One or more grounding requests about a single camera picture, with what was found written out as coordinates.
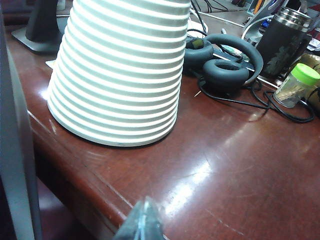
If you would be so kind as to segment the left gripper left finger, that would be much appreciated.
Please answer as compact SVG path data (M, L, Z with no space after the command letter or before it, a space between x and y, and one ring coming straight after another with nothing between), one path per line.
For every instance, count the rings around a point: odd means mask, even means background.
M42 239L32 130L0 20L0 179L17 240Z

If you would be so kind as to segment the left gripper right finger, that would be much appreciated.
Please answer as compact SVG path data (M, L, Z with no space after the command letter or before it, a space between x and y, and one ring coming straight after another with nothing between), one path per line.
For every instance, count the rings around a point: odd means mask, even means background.
M113 237L115 240L163 240L158 206L147 196L136 203Z

